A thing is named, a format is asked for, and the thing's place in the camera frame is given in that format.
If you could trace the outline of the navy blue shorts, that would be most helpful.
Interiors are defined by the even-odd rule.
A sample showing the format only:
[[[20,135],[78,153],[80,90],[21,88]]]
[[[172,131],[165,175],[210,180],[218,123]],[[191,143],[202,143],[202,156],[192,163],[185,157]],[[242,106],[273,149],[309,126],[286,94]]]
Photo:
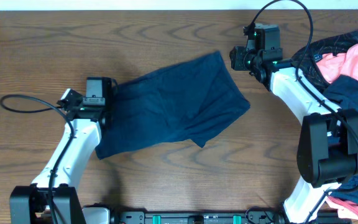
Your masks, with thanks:
[[[96,155],[188,139],[204,147],[249,109],[221,53],[213,52],[118,85]]]

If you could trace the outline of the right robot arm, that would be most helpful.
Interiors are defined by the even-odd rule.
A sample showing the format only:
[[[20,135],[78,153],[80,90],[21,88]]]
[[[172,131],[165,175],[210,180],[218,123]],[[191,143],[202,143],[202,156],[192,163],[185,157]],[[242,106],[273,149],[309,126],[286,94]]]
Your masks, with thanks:
[[[244,27],[246,46],[235,46],[231,67],[248,71],[279,97],[301,124],[296,154],[300,172],[291,195],[279,212],[248,210],[249,223],[336,223],[334,215],[318,215],[327,197],[358,174],[358,112],[343,110],[325,98],[302,74],[300,66],[283,58],[276,25]]]

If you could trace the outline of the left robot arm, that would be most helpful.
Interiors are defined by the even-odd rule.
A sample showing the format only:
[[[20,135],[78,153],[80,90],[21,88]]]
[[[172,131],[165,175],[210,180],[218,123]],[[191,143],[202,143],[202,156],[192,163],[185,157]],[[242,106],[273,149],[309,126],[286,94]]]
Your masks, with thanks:
[[[48,110],[65,120],[63,136],[41,173],[28,186],[17,186],[9,198],[12,223],[110,223],[102,205],[82,207],[77,194],[90,156],[111,120],[117,82],[89,77],[84,95],[69,88]]]

